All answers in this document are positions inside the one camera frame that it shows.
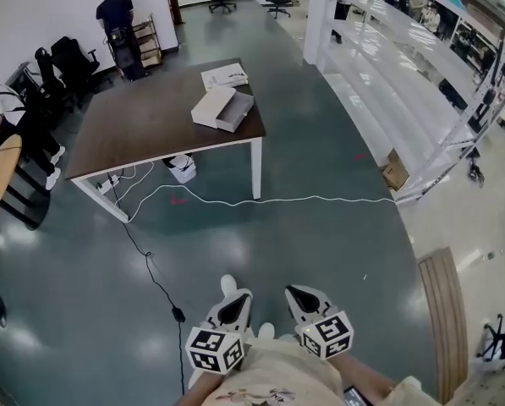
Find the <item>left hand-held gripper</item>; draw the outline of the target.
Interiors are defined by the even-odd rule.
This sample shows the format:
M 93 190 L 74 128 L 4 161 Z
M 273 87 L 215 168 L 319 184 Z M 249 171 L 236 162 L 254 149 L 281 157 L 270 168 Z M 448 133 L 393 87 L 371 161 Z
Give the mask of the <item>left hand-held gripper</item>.
M 227 374 L 236 370 L 245 357 L 245 342 L 254 336 L 251 324 L 252 293 L 241 288 L 215 304 L 207 316 L 224 328 L 193 327 L 185 352 L 193 370 Z

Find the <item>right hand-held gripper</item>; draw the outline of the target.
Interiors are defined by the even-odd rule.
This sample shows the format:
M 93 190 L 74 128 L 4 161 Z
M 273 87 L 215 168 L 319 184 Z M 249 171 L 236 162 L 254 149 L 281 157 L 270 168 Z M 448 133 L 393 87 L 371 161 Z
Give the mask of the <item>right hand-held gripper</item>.
M 332 301 L 319 289 L 288 285 L 284 289 L 289 311 L 297 324 L 307 324 L 310 316 L 327 316 L 309 325 L 299 326 L 301 346 L 321 360 L 333 358 L 352 348 L 354 329 L 346 315 L 338 312 Z

